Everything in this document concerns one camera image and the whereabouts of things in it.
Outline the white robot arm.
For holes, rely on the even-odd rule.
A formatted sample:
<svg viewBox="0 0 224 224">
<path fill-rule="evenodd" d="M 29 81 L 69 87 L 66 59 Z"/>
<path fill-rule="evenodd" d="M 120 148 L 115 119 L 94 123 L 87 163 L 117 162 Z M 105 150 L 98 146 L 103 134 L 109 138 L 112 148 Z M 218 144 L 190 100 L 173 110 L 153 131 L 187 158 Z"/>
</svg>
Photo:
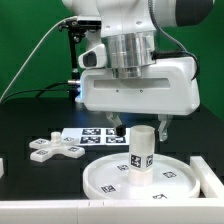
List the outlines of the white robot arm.
<svg viewBox="0 0 224 224">
<path fill-rule="evenodd" d="M 159 139 L 167 139 L 174 115 L 188 115 L 199 104 L 197 58 L 183 45 L 171 52 L 155 49 L 165 27 L 203 21 L 215 0 L 62 0 L 74 16 L 76 35 L 85 35 L 84 69 L 76 100 L 102 111 L 122 136 L 119 114 L 156 114 Z"/>
</svg>

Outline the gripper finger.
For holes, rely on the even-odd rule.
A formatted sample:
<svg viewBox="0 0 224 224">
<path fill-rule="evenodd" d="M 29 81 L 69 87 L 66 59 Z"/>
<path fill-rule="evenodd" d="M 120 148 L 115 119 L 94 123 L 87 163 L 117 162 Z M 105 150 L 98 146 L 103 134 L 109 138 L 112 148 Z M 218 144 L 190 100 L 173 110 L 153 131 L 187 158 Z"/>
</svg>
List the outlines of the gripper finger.
<svg viewBox="0 0 224 224">
<path fill-rule="evenodd" d="M 158 115 L 158 120 L 160 121 L 160 125 L 158 128 L 159 140 L 164 142 L 168 139 L 168 127 L 173 119 L 172 115 Z"/>
<path fill-rule="evenodd" d="M 116 136 L 123 137 L 126 135 L 126 125 L 121 122 L 117 112 L 107 112 L 106 117 L 113 126 Z"/>
</svg>

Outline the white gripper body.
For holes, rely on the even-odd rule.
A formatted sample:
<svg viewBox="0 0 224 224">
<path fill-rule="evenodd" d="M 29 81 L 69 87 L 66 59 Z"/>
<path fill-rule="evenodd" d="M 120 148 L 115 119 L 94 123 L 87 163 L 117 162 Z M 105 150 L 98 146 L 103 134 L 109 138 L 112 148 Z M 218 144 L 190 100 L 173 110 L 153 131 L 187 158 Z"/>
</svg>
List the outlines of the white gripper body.
<svg viewBox="0 0 224 224">
<path fill-rule="evenodd" d="M 81 99 L 91 111 L 188 115 L 200 104 L 194 72 L 190 57 L 158 59 L 143 67 L 139 78 L 91 69 L 81 76 Z"/>
</svg>

